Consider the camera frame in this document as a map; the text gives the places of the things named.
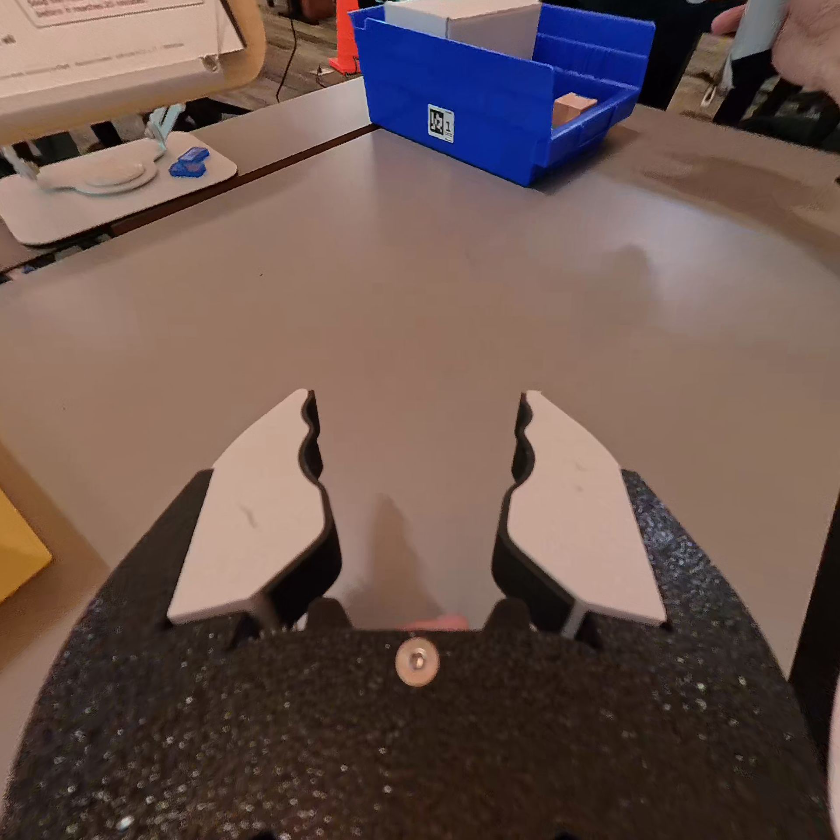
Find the orange traffic cone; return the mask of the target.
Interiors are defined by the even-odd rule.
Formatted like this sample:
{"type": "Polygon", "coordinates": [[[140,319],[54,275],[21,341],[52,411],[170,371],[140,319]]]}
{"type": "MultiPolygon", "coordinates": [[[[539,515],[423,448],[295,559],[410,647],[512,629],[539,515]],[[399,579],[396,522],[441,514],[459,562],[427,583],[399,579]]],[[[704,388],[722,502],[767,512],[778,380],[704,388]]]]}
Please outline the orange traffic cone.
{"type": "Polygon", "coordinates": [[[336,1],[336,55],[329,59],[329,66],[340,74],[351,77],[360,72],[358,48],[350,14],[360,9],[358,1],[336,1]]]}

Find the white board stand base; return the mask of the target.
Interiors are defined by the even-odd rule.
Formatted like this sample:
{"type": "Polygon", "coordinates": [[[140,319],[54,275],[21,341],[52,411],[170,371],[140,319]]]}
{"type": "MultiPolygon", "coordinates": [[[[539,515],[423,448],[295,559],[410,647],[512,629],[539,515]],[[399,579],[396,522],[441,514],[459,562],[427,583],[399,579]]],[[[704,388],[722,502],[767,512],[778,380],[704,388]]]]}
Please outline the white board stand base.
{"type": "Polygon", "coordinates": [[[152,111],[140,140],[41,167],[4,147],[15,174],[2,179],[2,222],[19,244],[46,246],[232,179],[236,163],[174,129],[184,110],[176,104],[152,111]],[[170,176],[170,165],[197,145],[210,151],[205,175],[170,176]]]}

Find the blue plastic bin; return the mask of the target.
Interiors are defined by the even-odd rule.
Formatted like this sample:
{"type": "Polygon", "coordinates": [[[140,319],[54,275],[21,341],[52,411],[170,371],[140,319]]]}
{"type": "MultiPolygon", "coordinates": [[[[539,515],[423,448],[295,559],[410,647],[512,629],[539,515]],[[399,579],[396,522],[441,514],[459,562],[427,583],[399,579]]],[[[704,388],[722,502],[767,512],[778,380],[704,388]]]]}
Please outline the blue plastic bin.
{"type": "Polygon", "coordinates": [[[525,60],[389,24],[383,6],[350,14],[373,124],[521,186],[633,112],[655,39],[652,22],[543,3],[525,60]],[[552,129],[570,91],[598,104],[552,129]]]}

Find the tan wooden cube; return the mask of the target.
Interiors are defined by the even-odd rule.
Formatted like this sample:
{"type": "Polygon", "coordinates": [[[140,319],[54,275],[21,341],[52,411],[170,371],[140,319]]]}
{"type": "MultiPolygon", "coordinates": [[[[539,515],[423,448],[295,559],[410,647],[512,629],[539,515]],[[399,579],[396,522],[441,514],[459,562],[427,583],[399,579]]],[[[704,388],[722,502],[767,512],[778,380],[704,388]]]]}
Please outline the tan wooden cube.
{"type": "Polygon", "coordinates": [[[552,129],[558,129],[578,119],[596,104],[598,104],[597,99],[588,98],[573,91],[557,97],[552,108],[552,129]]]}

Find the large yellow plastic bin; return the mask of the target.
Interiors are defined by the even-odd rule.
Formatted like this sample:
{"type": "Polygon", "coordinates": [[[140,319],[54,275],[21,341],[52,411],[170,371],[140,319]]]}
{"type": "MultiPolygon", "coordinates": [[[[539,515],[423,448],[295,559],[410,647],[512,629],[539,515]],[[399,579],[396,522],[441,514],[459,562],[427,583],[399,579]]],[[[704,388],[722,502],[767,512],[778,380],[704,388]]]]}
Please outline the large yellow plastic bin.
{"type": "Polygon", "coordinates": [[[49,566],[52,560],[51,552],[1,492],[1,602],[49,566]]]}

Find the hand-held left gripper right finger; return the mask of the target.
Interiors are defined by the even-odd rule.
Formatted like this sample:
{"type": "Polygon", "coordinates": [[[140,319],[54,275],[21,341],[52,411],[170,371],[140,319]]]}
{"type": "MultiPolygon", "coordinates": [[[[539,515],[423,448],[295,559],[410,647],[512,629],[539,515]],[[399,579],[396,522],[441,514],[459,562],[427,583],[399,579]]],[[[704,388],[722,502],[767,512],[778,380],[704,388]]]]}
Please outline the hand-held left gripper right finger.
{"type": "Polygon", "coordinates": [[[667,624],[623,472],[611,452],[540,391],[521,394],[512,484],[491,574],[537,630],[577,637],[593,615],[667,624]]]}

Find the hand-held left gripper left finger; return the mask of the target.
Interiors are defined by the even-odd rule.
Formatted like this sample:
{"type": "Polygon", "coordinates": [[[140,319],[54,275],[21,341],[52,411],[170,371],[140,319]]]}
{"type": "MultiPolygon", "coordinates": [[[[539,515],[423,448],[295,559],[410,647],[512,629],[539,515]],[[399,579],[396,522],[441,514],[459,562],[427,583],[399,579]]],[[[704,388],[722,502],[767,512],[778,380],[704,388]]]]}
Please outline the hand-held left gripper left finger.
{"type": "Polygon", "coordinates": [[[167,610],[174,625],[243,613],[292,629],[342,569],[321,483],[317,398],[300,388],[216,459],[167,610]]]}

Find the person's right hand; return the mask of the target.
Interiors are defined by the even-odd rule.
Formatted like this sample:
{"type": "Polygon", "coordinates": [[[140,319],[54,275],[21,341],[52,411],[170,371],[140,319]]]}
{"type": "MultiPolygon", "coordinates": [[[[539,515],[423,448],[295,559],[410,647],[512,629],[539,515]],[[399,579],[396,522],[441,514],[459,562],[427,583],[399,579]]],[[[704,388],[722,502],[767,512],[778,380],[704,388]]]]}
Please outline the person's right hand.
{"type": "MultiPolygon", "coordinates": [[[[804,91],[819,91],[839,103],[839,2],[787,1],[780,31],[771,48],[772,76],[804,91]]],[[[711,22],[715,36],[735,36],[746,2],[721,12],[711,22]]],[[[725,108],[737,119],[751,104],[760,88],[751,85],[726,92],[725,108]]]]}

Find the white cardboard box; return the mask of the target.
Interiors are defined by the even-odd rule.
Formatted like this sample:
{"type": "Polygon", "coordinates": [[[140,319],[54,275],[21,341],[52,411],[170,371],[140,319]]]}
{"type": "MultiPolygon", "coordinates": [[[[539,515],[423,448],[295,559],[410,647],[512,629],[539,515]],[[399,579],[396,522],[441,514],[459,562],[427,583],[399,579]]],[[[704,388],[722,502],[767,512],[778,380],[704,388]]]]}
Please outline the white cardboard box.
{"type": "Polygon", "coordinates": [[[530,60],[540,1],[386,2],[385,21],[414,32],[530,60]]]}

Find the instruction sheet on wooden board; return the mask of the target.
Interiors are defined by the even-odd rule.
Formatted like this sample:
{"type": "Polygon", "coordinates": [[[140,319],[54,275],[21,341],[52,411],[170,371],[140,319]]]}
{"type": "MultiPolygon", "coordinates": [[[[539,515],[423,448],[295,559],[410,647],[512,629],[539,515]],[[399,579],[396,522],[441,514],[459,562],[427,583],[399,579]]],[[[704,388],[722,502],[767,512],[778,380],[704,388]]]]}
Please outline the instruction sheet on wooden board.
{"type": "Polygon", "coordinates": [[[257,78],[254,1],[3,1],[1,143],[152,112],[257,78]]]}

